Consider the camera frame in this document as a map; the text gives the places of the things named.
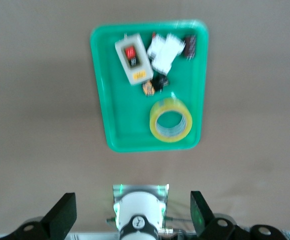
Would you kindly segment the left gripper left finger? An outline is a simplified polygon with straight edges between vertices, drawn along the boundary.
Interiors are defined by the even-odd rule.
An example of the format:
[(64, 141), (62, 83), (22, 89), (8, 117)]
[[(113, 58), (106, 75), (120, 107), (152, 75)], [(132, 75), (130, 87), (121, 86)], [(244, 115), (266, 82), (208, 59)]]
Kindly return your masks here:
[(65, 193), (39, 221), (21, 225), (12, 240), (64, 240), (77, 220), (76, 194)]

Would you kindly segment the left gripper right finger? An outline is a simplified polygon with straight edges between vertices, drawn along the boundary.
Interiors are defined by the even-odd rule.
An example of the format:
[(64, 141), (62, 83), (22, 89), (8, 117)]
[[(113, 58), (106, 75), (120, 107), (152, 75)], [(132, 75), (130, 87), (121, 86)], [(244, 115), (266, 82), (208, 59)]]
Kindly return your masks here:
[(190, 216), (199, 240), (231, 240), (235, 225), (224, 214), (214, 214), (200, 191), (190, 192)]

